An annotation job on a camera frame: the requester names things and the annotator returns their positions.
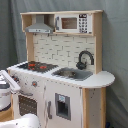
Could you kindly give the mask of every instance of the oven window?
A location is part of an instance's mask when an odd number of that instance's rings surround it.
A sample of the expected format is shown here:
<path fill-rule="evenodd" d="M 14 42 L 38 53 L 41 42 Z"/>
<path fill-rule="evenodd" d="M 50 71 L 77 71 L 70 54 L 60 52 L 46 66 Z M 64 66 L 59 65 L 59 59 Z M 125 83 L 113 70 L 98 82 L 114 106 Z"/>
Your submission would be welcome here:
<path fill-rule="evenodd" d="M 37 115 L 37 102 L 19 95 L 19 111 L 21 116 L 28 113 Z"/>

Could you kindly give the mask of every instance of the faucet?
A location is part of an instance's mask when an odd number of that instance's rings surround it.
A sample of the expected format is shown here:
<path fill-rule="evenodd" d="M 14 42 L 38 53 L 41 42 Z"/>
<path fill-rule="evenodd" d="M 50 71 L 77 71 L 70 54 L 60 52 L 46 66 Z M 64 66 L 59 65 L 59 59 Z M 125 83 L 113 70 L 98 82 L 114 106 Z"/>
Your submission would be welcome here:
<path fill-rule="evenodd" d="M 83 54 L 89 55 L 89 57 L 90 57 L 90 59 L 91 59 L 91 65 L 94 65 L 94 58 L 93 58 L 92 54 L 91 54 L 90 52 L 88 52 L 88 51 L 82 51 L 82 52 L 79 54 L 79 62 L 76 64 L 76 67 L 77 67 L 78 69 L 80 69 L 80 70 L 85 69 L 86 66 L 87 66 L 87 62 L 85 62 L 85 64 L 81 62 L 81 57 L 82 57 Z"/>

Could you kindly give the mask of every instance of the toy sink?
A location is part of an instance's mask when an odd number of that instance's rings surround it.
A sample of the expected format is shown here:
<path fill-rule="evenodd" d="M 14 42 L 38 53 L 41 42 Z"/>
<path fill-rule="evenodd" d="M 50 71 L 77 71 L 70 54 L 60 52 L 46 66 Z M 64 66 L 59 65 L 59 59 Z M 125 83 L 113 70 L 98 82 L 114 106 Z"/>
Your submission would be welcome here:
<path fill-rule="evenodd" d="M 61 68 L 60 70 L 57 70 L 56 72 L 52 73 L 52 75 L 58 76 L 58 77 L 63 77 L 67 79 L 74 79 L 78 81 L 83 81 L 93 75 L 92 72 L 90 71 L 83 71 L 79 69 L 73 69 L 73 68 Z"/>

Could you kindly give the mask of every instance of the toy range hood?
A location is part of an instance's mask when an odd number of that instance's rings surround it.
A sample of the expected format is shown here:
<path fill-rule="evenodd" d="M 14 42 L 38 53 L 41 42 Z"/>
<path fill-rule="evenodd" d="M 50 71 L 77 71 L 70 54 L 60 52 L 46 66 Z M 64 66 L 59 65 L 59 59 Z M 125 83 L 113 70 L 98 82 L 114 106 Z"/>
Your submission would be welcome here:
<path fill-rule="evenodd" d="M 25 32 L 53 33 L 54 28 L 44 23 L 44 15 L 36 15 L 36 23 L 28 26 Z"/>

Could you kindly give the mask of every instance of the cabinet handle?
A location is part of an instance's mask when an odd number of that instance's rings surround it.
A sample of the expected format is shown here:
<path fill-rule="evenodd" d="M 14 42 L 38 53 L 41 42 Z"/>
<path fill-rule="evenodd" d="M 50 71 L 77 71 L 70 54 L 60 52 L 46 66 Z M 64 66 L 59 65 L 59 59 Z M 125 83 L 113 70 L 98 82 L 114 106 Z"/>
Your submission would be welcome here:
<path fill-rule="evenodd" d="M 25 96 L 33 96 L 32 93 L 25 93 L 24 91 L 20 90 L 20 93 Z"/>
<path fill-rule="evenodd" d="M 52 115 L 50 114 L 50 107 L 51 107 L 51 101 L 48 102 L 47 112 L 48 112 L 48 118 L 52 119 Z"/>

